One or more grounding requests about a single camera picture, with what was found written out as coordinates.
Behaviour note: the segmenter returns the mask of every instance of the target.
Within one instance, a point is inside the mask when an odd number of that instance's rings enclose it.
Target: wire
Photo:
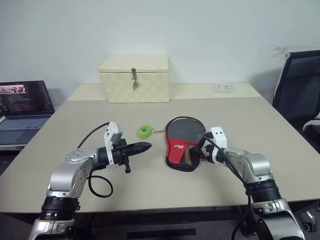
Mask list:
[[[230,161],[228,155],[217,145],[214,143],[214,141],[212,141],[210,138],[208,138],[207,136],[203,136],[209,143],[211,143],[213,146],[215,146],[221,153],[222,155],[225,157],[226,163],[228,168],[231,170],[231,172],[245,185],[246,182],[244,181],[244,179],[242,178],[242,176],[238,173],[236,167],[234,166],[234,164]]]
[[[97,131],[98,129],[104,127],[105,125],[109,125],[109,122],[106,122],[100,126],[97,126],[95,129],[93,129],[87,136],[85,136],[85,138],[80,142],[80,144],[76,147],[77,149],[81,148],[82,144],[84,144],[84,142],[88,139],[88,137],[90,137],[91,134],[93,134],[95,131]]]
[[[93,134],[95,131],[97,131],[98,129],[104,127],[104,126],[108,126],[109,125],[109,122],[106,122],[104,124],[101,124],[100,126],[97,126],[95,129],[93,129],[90,133],[88,133],[88,135],[86,135],[84,137],[84,139],[80,142],[80,144],[76,147],[77,149],[81,148],[82,144],[84,144],[84,142],[88,139],[88,137],[90,137],[91,134]],[[105,177],[103,176],[99,176],[99,175],[92,175],[92,173],[97,170],[96,167],[92,168],[90,173],[89,173],[89,176],[86,178],[88,180],[88,186],[89,186],[89,189],[91,191],[91,193],[99,198],[108,198],[110,197],[113,193],[114,193],[114,187],[112,186],[112,183],[106,179]],[[102,180],[105,180],[109,185],[110,185],[110,188],[111,188],[111,191],[108,195],[101,195],[99,193],[97,193],[93,187],[92,187],[92,184],[91,184],[91,179],[102,179]]]
[[[251,207],[251,197],[250,197],[250,195],[248,195],[247,209],[245,211],[245,214],[244,214],[243,218],[235,226],[235,228],[234,228],[234,230],[232,232],[232,235],[231,235],[231,240],[235,240],[236,233],[237,233],[238,229],[240,228],[241,224],[243,223],[243,221],[246,220],[246,218],[247,218],[247,216],[249,214],[249,211],[250,211],[250,207]]]
[[[99,176],[99,175],[93,175],[93,176],[92,176],[92,173],[93,173],[95,170],[96,170],[96,168],[92,168],[91,171],[90,171],[90,173],[89,173],[89,176],[87,177],[88,186],[89,186],[90,191],[93,193],[93,195],[95,195],[95,196],[97,196],[97,197],[99,197],[99,198],[108,198],[108,197],[110,197],[110,196],[114,193],[114,187],[112,186],[112,183],[111,183],[108,179],[106,179],[105,177],[103,177],[103,176]],[[94,179],[94,178],[105,180],[105,181],[110,185],[110,188],[111,188],[110,193],[107,194],[107,195],[101,195],[101,194],[97,193],[97,192],[92,188],[92,185],[91,185],[91,179]]]

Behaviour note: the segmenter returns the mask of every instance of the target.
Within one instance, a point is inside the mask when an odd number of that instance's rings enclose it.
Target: cream woven box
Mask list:
[[[99,72],[110,103],[169,102],[166,55],[113,55]]]

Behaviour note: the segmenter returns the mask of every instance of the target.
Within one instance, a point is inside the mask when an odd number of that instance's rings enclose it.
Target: robotic arm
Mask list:
[[[74,214],[80,209],[78,198],[93,171],[119,164],[125,165],[125,172],[130,173],[129,156],[143,153],[151,144],[127,145],[122,134],[118,125],[110,122],[104,134],[105,147],[77,148],[66,155],[51,175],[40,217],[34,221],[28,240],[68,233],[75,223]]]
[[[227,147],[221,127],[213,127],[205,134],[220,147],[244,180],[246,194],[253,199],[253,211],[259,216],[255,228],[260,240],[305,240],[304,234],[287,201],[281,197],[270,169],[270,163],[260,153]],[[207,160],[230,167],[226,156],[213,144],[206,147]]]

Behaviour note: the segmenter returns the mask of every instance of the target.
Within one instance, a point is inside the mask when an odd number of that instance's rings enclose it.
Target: office chair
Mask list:
[[[272,105],[320,153],[320,50],[286,56]]]

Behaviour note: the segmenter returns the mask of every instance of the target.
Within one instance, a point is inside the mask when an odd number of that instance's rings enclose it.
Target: box lid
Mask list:
[[[167,55],[112,55],[99,68],[100,73],[167,73]]]

